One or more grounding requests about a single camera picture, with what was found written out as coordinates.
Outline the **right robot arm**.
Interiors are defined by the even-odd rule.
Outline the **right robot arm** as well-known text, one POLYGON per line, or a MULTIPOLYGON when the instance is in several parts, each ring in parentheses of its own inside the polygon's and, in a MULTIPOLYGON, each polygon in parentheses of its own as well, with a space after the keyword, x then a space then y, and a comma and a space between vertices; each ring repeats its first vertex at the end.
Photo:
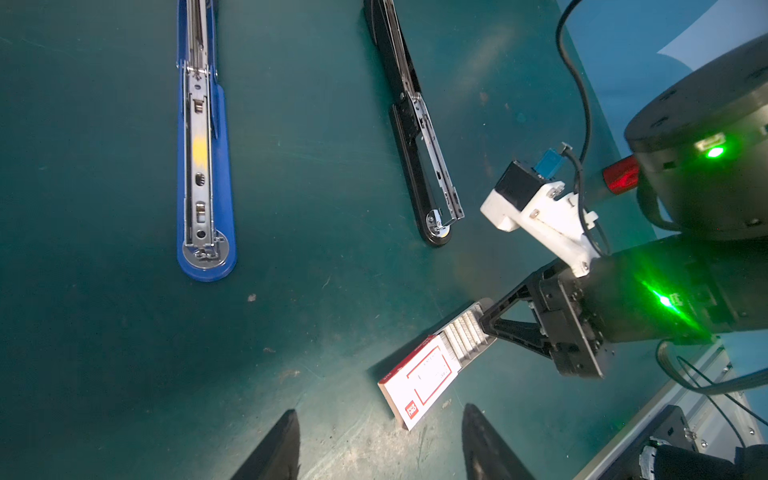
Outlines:
POLYGON ((487 308, 483 332, 601 377, 618 343, 712 342, 767 326, 767 40, 755 38, 680 80, 625 131, 644 217, 667 236, 614 254, 597 216, 519 164, 482 205, 499 230, 526 231, 554 260, 487 308))

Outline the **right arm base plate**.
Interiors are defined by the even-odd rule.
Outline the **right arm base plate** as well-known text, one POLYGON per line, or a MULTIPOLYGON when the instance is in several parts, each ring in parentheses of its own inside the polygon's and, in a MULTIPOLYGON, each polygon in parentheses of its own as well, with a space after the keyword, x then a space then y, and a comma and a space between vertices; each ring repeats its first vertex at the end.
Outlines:
POLYGON ((727 460, 702 453, 683 410, 666 405, 594 459, 582 479, 765 479, 767 446, 737 447, 727 460))

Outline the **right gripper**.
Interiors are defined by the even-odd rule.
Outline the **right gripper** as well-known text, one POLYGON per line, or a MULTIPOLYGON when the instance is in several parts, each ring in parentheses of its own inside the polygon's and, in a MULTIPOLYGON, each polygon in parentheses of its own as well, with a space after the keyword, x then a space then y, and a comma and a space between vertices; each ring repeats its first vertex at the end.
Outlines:
POLYGON ((705 344, 767 327, 767 241, 667 237, 594 260, 576 277, 554 260, 484 310, 489 337, 551 359, 564 375, 600 377, 613 346, 705 344), (531 321, 505 318, 526 303, 531 321))

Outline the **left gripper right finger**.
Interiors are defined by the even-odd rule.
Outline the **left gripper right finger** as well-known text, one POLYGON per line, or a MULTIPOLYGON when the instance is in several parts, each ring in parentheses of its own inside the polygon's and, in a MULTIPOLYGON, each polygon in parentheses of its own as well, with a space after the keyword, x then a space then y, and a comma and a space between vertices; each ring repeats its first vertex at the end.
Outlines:
POLYGON ((462 451, 469 480, 534 480, 534 476, 474 404, 464 407, 462 451))

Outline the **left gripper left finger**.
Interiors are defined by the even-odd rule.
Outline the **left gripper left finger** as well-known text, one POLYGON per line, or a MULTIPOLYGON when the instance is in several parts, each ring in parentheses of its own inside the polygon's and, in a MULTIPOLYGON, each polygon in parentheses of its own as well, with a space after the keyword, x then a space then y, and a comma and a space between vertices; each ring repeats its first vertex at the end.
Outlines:
POLYGON ((294 409, 275 423, 232 480, 296 480, 299 475, 300 424, 294 409))

